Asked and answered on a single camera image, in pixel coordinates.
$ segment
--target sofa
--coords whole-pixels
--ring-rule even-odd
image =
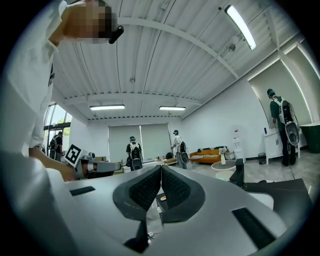
[[[203,149],[200,152],[193,152],[190,154],[191,162],[214,164],[221,161],[219,149]]]

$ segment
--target tiled floor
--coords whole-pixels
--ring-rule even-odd
[[[301,151],[300,159],[295,165],[285,167],[282,158],[269,160],[269,164],[259,164],[258,160],[246,161],[244,164],[244,182],[259,182],[271,180],[275,182],[289,181],[302,178],[311,200],[314,202],[320,189],[320,154],[314,154],[307,149]],[[197,173],[215,177],[217,172],[211,164],[188,164],[188,169]]]

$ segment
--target corrugated metal ceiling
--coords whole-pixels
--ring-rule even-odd
[[[54,59],[55,88],[66,104],[74,104],[89,120],[176,117],[181,113],[159,111],[159,107],[177,104],[188,110],[195,103],[201,104],[215,89],[235,81],[276,47],[270,21],[264,14],[266,10],[273,17],[279,43],[298,31],[281,10],[257,0],[107,3],[117,12],[119,24],[128,23],[123,24],[124,34],[117,43],[62,42]],[[255,50],[239,41],[240,31],[223,10],[228,5],[234,5],[248,24],[257,44]],[[229,51],[231,43],[235,43],[235,51]],[[146,93],[163,97],[154,100],[136,95]],[[102,94],[130,94],[130,97],[87,100],[87,96]],[[182,101],[183,98],[196,101]],[[125,104],[126,109],[99,112],[89,109],[102,104]]]

